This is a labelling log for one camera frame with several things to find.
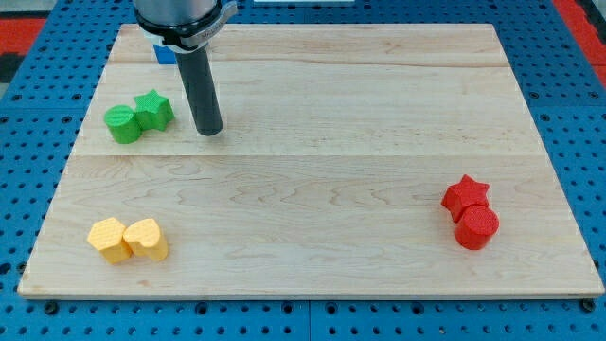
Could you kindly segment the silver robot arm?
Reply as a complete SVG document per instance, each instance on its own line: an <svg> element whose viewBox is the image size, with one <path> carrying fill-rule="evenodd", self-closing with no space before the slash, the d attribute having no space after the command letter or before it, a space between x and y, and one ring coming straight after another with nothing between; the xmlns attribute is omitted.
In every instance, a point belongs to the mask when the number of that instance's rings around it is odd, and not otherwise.
<svg viewBox="0 0 606 341"><path fill-rule="evenodd" d="M197 132L211 136L223 120L206 47L238 12L235 1L134 0L137 23L149 39L175 54Z"/></svg>

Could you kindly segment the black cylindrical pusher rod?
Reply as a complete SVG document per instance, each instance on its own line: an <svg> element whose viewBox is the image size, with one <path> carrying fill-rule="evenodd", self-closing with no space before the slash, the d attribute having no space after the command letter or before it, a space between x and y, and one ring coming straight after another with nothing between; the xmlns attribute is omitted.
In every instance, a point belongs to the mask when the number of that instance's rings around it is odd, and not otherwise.
<svg viewBox="0 0 606 341"><path fill-rule="evenodd" d="M196 131L205 136L218 134L223 121L205 47L175 57Z"/></svg>

